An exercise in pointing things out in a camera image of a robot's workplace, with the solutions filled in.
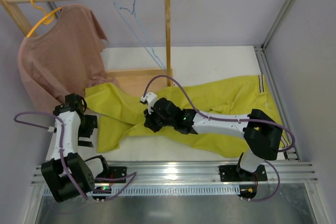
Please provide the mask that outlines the yellow-green trousers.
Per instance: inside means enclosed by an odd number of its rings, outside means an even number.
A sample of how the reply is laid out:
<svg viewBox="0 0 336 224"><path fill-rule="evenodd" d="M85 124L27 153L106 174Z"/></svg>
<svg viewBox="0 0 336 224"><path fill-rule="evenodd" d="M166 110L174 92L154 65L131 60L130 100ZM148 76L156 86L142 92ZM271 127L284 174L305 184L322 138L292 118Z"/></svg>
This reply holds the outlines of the yellow-green trousers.
<svg viewBox="0 0 336 224"><path fill-rule="evenodd" d="M159 98L172 101L180 109L197 109L208 113L240 115L259 109L272 120L282 123L275 101L264 76L239 76L185 87L167 87L158 91ZM191 148L216 153L225 158L239 157L248 145L237 137L220 134L181 134L172 127L157 133L144 126L146 106L140 98L124 93L111 83L86 88L85 100L93 112L99 113L97 151L117 150L126 137L165 136Z"/></svg>

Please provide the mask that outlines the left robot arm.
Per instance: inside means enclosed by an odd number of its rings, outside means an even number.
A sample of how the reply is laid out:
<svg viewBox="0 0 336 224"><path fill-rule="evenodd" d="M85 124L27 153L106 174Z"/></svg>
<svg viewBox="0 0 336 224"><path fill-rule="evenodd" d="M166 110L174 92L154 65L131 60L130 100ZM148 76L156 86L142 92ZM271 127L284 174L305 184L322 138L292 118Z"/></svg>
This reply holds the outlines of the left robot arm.
<svg viewBox="0 0 336 224"><path fill-rule="evenodd" d="M55 107L55 147L51 158L41 165L41 173L56 202L63 202L79 195L84 197L94 190L97 177L111 173L102 155L84 160L78 147L93 147L89 140L98 128L95 115L85 115L87 104L78 94L65 96L65 103Z"/></svg>

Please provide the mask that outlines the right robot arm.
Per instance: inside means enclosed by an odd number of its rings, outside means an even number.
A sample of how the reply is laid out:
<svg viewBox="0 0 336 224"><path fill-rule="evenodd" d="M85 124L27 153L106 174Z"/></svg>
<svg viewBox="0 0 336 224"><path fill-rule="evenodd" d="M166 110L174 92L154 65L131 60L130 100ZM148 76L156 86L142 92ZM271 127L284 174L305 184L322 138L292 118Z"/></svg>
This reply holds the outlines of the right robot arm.
<svg viewBox="0 0 336 224"><path fill-rule="evenodd" d="M253 109L242 115L216 115L180 109L154 93L148 93L140 102L147 106L144 125L154 133L172 127L181 134L215 133L245 140L248 150L241 154L236 166L236 174L242 181L252 181L264 161L277 159L283 130L261 110Z"/></svg>

